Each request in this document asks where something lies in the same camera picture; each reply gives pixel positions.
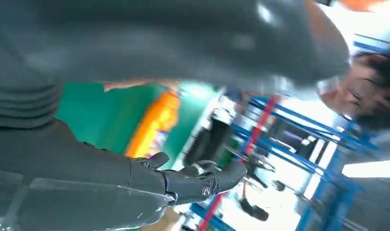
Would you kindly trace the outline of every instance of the humanoid robot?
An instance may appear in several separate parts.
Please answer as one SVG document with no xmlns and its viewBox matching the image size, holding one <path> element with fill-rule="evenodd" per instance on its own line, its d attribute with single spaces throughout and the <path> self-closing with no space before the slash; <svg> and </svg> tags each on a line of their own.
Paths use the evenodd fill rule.
<svg viewBox="0 0 390 231">
<path fill-rule="evenodd" d="M 237 162 L 197 177 L 158 171 L 165 160 L 78 142 L 54 118 L 65 83 L 194 80 L 297 95 L 348 67 L 343 38 L 310 1 L 0 0 L 0 230 L 145 226 L 245 175 Z"/>
</svg>

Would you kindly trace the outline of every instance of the black mechanical hand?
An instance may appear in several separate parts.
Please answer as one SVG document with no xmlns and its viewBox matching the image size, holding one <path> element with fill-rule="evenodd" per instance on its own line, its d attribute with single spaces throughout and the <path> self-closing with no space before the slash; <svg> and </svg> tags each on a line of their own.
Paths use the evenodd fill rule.
<svg viewBox="0 0 390 231">
<path fill-rule="evenodd" d="M 157 153 L 153 155 L 151 158 L 134 158 L 133 160 L 139 162 L 145 167 L 157 169 L 163 166 L 166 162 L 168 162 L 169 157 L 165 153 Z"/>
<path fill-rule="evenodd" d="M 166 193 L 174 197 L 172 205 L 204 201 L 236 186 L 246 175 L 246 167 L 240 162 L 230 162 L 221 172 L 190 177 L 175 171 L 163 171 Z"/>
</svg>

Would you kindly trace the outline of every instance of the yellow bottle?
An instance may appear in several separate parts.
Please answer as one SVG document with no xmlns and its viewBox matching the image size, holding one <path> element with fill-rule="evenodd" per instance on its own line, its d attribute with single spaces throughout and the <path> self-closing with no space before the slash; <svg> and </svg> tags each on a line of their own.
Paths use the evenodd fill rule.
<svg viewBox="0 0 390 231">
<path fill-rule="evenodd" d="M 169 132 L 178 122 L 179 107 L 180 99 L 176 92 L 162 93 L 147 109 L 126 149 L 125 156 L 151 157 L 160 152 Z"/>
</svg>

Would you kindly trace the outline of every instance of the blue metal frame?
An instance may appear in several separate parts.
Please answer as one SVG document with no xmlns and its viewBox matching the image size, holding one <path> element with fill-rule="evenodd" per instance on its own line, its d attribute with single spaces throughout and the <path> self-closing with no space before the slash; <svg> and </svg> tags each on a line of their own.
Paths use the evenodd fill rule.
<svg viewBox="0 0 390 231">
<path fill-rule="evenodd" d="M 262 98 L 262 97 L 254 97 L 250 99 L 249 104 L 257 107 L 261 110 L 263 110 L 266 107 L 266 104 L 268 103 L 268 99 Z M 337 143 L 338 145 L 345 147 L 349 150 L 355 151 L 357 154 L 361 154 L 364 149 L 369 149 L 372 151 L 378 151 L 378 147 L 371 144 L 369 142 L 369 138 L 372 137 L 374 134 L 365 134 L 360 137 L 360 139 L 357 139 L 353 136 L 351 136 L 348 132 L 340 132 L 337 131 L 331 127 L 328 127 L 324 124 L 321 124 L 317 121 L 314 121 L 306 116 L 300 115 L 294 111 L 291 111 L 287 108 L 284 108 L 278 104 L 275 105 L 275 109 L 281 110 L 291 116 L 295 116 L 299 119 L 305 120 L 315 126 L 320 127 L 321 129 L 315 129 L 311 127 L 304 126 L 302 124 L 299 124 L 289 118 L 286 118 L 282 115 L 279 115 L 276 112 L 271 112 L 273 116 L 275 116 L 278 119 L 281 119 L 285 121 L 286 123 L 289 123 L 295 127 L 298 127 L 308 133 L 310 133 L 313 136 L 316 136 L 322 140 L 325 141 L 332 141 Z M 241 147 L 241 151 L 244 153 L 246 149 L 246 145 L 248 141 L 251 139 L 252 132 L 238 126 L 235 124 L 232 124 L 234 135 L 240 137 L 241 139 L 244 139 L 245 142 Z M 349 123 L 347 126 L 347 130 L 349 131 L 352 129 L 353 123 Z M 295 154 L 289 151 L 288 149 L 282 147 L 281 145 L 276 144 L 275 142 L 265 139 L 265 138 L 259 138 L 258 142 L 256 143 L 256 146 L 259 148 L 264 149 L 265 151 L 269 152 L 270 154 L 276 155 L 277 157 L 300 167 L 301 169 L 312 173 L 312 174 L 318 174 L 321 177 L 320 184 L 315 191 L 312 200 L 315 201 L 317 199 L 320 199 L 321 196 L 325 193 L 325 188 L 327 184 L 331 183 L 333 184 L 337 189 L 339 189 L 337 196 L 334 200 L 334 204 L 331 206 L 331 208 L 328 211 L 328 215 L 323 222 L 322 230 L 324 231 L 338 231 L 342 227 L 342 220 L 346 216 L 350 206 L 353 203 L 353 198 L 355 193 L 360 190 L 361 188 L 355 184 L 353 184 L 350 180 L 345 178 L 344 176 L 339 175 L 334 171 L 337 167 L 337 160 L 339 159 L 340 155 L 343 153 L 339 150 L 336 150 L 333 157 L 330 160 L 330 163 L 328 164 L 327 168 L 321 168 L 317 164 Z M 272 150 L 272 148 L 279 150 L 280 152 L 284 153 L 284 155 L 291 156 L 293 159 L 289 159 L 284 155 L 281 155 L 275 151 Z M 208 211 L 209 208 L 204 209 L 198 204 L 193 204 L 191 206 L 191 210 L 194 211 L 196 214 L 198 214 L 200 217 L 204 217 L 206 214 L 206 211 Z M 312 208 L 308 208 L 307 211 L 303 214 L 303 216 L 300 219 L 300 222 L 296 228 L 298 231 L 305 231 L 307 229 L 307 225 L 309 225 L 311 218 L 313 217 L 314 210 Z M 220 231 L 225 230 L 234 230 L 227 224 L 225 224 L 223 221 L 221 221 L 217 217 L 213 217 L 210 221 L 211 225 L 217 228 Z"/>
<path fill-rule="evenodd" d="M 207 214 L 208 209 L 204 209 L 201 205 L 197 203 L 192 203 L 191 205 L 191 211 L 197 214 L 198 216 L 204 218 Z M 215 227 L 216 229 L 220 231 L 235 231 L 234 228 L 227 225 L 225 222 L 223 222 L 219 217 L 213 216 L 210 221 L 210 225 Z"/>
</svg>

